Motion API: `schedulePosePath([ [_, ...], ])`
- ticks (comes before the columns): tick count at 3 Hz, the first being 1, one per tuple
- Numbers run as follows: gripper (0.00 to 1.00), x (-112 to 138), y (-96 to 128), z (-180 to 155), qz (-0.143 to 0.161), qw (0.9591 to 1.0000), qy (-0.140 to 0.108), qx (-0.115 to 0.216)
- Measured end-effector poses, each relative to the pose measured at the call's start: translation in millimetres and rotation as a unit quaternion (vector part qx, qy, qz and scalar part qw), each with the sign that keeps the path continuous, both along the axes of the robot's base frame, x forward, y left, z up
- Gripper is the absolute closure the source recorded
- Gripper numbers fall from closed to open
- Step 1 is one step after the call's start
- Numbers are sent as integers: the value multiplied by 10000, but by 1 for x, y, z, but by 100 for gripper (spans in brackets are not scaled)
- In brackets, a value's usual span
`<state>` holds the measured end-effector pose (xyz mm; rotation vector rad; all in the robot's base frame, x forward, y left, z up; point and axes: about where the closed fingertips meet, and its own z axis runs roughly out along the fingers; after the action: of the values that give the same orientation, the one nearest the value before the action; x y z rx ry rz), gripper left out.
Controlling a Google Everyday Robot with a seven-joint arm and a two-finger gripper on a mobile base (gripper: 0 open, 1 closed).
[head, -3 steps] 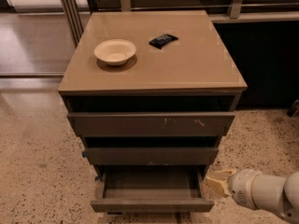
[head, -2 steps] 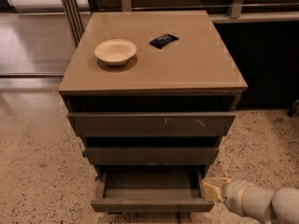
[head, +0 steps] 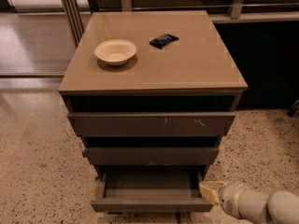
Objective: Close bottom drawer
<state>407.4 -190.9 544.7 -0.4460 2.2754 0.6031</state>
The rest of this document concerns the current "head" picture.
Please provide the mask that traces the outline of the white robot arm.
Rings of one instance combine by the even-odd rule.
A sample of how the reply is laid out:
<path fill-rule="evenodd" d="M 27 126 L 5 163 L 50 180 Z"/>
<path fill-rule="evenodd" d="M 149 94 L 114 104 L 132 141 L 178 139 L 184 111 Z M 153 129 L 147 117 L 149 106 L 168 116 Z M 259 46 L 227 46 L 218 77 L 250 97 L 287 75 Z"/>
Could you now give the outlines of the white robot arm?
<path fill-rule="evenodd" d="M 286 190 L 266 194 L 243 183 L 222 181 L 202 181 L 199 188 L 207 201 L 236 219 L 252 224 L 299 224 L 299 196 Z"/>

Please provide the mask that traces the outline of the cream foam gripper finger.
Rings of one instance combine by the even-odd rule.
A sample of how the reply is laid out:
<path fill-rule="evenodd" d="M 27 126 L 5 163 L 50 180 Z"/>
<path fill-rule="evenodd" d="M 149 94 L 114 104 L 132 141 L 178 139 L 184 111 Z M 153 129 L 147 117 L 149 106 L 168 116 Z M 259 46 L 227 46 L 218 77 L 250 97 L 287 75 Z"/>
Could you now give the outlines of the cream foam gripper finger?
<path fill-rule="evenodd" d="M 212 205 L 220 204 L 220 190 L 227 183 L 223 181 L 202 181 L 199 183 L 199 188 L 202 196 Z"/>

